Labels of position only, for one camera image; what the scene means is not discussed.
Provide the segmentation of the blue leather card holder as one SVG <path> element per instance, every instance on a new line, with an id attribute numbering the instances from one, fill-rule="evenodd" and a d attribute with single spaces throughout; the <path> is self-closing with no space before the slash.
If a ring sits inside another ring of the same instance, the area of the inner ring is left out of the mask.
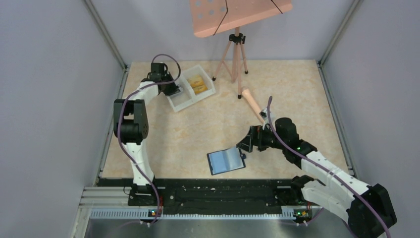
<path id="1" fill-rule="evenodd" d="M 215 176 L 245 168 L 246 158 L 246 154 L 236 147 L 207 153 L 210 174 Z"/>

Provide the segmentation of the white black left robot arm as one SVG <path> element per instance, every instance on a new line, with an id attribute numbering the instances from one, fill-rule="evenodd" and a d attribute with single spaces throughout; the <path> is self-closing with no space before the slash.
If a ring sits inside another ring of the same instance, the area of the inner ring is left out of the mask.
<path id="1" fill-rule="evenodd" d="M 173 77 L 168 66 L 162 62 L 152 62 L 151 71 L 139 87 L 124 99 L 113 103 L 113 130 L 118 144 L 130 160 L 133 169 L 133 189 L 147 205 L 158 201 L 159 192 L 153 184 L 155 178 L 150 167 L 146 139 L 149 134 L 147 104 L 163 93 L 175 94 L 179 86 L 175 83 L 181 76 L 181 67 L 176 63 L 178 74 Z"/>

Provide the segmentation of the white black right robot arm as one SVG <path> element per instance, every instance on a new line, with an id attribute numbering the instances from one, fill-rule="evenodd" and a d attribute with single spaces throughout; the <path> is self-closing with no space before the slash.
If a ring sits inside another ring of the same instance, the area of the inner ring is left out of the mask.
<path id="1" fill-rule="evenodd" d="M 301 139 L 290 118 L 279 118 L 273 125 L 251 126 L 236 145 L 251 153 L 275 148 L 288 162 L 307 172 L 292 179 L 290 197 L 296 204 L 306 201 L 339 217 L 358 238 L 390 237 L 389 229 L 397 217 L 385 187 L 369 185 L 334 165 L 309 142 Z"/>

